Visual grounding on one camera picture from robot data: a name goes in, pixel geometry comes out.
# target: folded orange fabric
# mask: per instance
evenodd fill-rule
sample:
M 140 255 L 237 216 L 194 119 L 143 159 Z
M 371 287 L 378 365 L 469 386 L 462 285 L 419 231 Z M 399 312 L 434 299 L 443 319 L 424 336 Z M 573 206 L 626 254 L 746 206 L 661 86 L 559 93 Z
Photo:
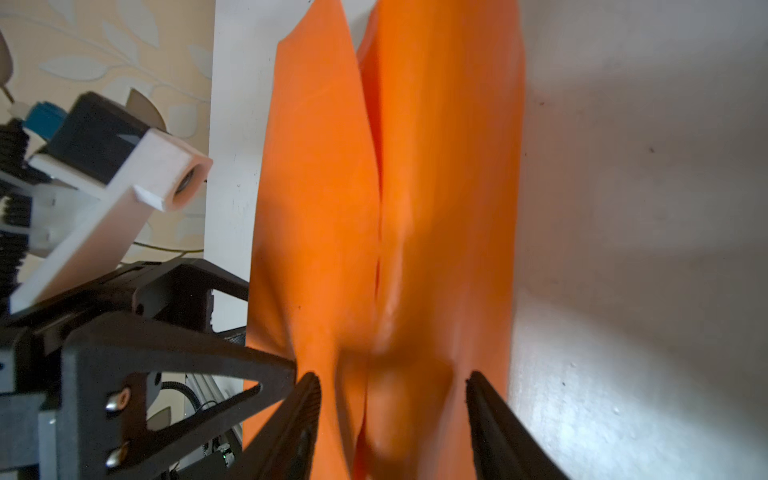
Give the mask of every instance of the folded orange fabric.
M 517 8 L 382 0 L 358 59 L 339 0 L 278 47 L 248 345 L 320 377 L 312 478 L 473 478 L 464 381 L 508 375 Z

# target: orange fabric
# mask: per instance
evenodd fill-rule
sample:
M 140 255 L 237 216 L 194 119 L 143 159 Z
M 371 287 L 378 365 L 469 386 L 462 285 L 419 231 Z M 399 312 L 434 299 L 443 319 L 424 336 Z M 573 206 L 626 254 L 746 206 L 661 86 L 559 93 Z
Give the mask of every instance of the orange fabric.
M 321 379 L 312 478 L 474 478 L 464 381 L 508 375 L 517 8 L 381 0 L 358 59 L 339 0 L 278 47 L 248 344 Z

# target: glossy white surface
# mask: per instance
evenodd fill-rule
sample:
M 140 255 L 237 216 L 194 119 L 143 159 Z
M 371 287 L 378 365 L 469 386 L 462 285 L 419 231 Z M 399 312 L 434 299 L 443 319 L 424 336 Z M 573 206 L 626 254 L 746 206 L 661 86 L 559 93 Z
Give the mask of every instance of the glossy white surface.
M 274 48 L 308 6 L 217 1 L 205 255 L 243 278 Z M 572 478 L 768 477 L 768 3 L 521 12 L 510 404 Z

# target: floral wallpaper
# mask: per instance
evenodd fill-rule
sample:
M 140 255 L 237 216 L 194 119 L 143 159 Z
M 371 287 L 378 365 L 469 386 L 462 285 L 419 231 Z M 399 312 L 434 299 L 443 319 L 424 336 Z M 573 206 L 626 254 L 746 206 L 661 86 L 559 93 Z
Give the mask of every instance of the floral wallpaper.
M 125 105 L 133 89 L 169 133 L 207 152 L 214 0 L 2 0 L 0 32 L 16 101 L 69 109 L 96 91 Z M 8 107 L 0 99 L 2 122 Z M 199 250 L 204 212 L 205 189 L 183 212 L 155 213 L 137 240 Z M 172 256 L 134 246 L 126 261 Z

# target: white table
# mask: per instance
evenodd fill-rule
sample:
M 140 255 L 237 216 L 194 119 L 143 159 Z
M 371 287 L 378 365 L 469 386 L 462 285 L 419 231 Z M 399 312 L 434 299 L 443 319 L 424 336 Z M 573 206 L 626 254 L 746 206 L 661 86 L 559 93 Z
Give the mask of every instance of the white table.
M 205 257 L 243 278 L 275 45 L 308 6 L 217 0 Z M 357 38 L 369 6 L 345 2 Z M 572 478 L 768 477 L 768 2 L 521 10 L 512 408 Z

